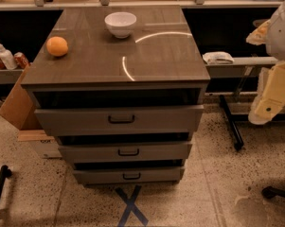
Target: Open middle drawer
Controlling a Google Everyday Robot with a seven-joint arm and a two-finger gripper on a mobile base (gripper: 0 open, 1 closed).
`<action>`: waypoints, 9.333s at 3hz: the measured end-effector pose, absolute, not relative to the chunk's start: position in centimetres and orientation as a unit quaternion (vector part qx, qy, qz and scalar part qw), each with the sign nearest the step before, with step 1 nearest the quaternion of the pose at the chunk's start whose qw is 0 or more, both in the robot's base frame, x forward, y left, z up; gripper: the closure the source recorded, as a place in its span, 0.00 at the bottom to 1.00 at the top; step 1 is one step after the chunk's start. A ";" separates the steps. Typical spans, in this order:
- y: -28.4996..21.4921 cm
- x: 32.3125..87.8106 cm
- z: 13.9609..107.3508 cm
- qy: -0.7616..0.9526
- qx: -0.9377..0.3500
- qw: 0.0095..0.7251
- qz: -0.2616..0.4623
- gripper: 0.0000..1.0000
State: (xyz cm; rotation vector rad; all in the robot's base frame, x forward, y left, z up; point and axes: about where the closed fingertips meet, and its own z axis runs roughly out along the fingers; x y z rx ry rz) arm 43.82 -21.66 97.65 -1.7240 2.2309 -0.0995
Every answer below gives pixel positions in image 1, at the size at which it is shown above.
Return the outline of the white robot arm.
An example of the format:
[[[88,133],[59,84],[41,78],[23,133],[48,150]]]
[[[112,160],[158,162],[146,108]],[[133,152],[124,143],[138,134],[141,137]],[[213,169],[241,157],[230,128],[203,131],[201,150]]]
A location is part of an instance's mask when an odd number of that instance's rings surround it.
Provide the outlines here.
[[[271,69],[262,68],[248,120],[255,125],[271,121],[285,107],[285,0],[273,13],[248,35],[249,44],[265,44],[268,55],[278,59]]]

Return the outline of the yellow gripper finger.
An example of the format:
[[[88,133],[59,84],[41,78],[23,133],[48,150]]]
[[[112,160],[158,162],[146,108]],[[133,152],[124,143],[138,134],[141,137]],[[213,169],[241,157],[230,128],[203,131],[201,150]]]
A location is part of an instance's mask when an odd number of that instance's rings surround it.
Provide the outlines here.
[[[252,33],[250,33],[246,42],[253,45],[266,44],[267,30],[270,25],[270,21],[266,20],[258,28],[256,28]]]

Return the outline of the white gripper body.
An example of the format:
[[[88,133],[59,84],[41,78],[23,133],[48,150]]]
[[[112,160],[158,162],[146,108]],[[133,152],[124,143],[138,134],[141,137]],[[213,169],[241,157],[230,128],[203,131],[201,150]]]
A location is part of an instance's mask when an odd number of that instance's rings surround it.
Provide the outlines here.
[[[271,69],[261,69],[257,93],[248,120],[255,125],[264,125],[285,107],[285,61],[279,61]]]

